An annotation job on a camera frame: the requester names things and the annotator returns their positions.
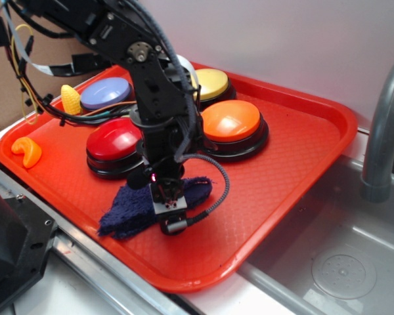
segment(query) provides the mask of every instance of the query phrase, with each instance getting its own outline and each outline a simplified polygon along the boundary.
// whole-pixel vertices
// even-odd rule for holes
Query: blue button
[[[125,100],[130,92],[131,86],[126,79],[109,77],[88,86],[82,92],[80,102],[87,110],[98,110]]]

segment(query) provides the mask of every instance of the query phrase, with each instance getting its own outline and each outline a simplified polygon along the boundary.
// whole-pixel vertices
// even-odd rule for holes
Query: plastic tray
[[[155,224],[128,240],[97,236],[99,219],[109,210],[124,180],[103,180],[87,167],[85,143],[92,127],[60,127],[42,115],[31,126],[20,123],[0,141],[0,162],[65,217],[145,280],[166,292],[197,291],[233,273],[298,199],[331,166],[357,132],[353,113],[341,104],[228,73],[237,98],[255,104],[269,124],[269,142],[255,157],[224,163],[230,180],[228,198],[207,219],[178,236],[166,236]],[[125,77],[117,66],[105,77]],[[59,99],[54,105],[61,108]],[[29,136],[43,149],[27,170],[12,143]],[[223,178],[210,164],[186,162],[185,177],[206,175],[213,192],[200,212],[221,195]]]

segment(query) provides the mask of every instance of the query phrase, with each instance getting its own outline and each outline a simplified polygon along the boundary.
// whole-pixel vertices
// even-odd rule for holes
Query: stainless steel sink
[[[370,203],[361,170],[339,158],[239,273],[296,314],[394,314],[394,177]]]

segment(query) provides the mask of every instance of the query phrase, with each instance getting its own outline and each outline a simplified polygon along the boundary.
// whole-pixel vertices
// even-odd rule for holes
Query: yellow button
[[[219,96],[228,88],[228,75],[216,69],[199,69],[196,70],[199,84],[202,86],[200,91],[200,100],[209,100]]]
[[[260,112],[244,100],[225,100],[202,113],[206,136],[217,142],[235,142],[252,135],[260,125]]]

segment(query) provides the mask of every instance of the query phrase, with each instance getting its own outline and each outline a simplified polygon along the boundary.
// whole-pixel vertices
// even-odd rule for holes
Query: blue towel
[[[205,201],[211,193],[207,177],[184,179],[184,196],[188,209]],[[111,234],[119,240],[129,238],[157,223],[149,187],[132,190],[128,185],[118,190],[109,212],[100,219],[99,236]]]

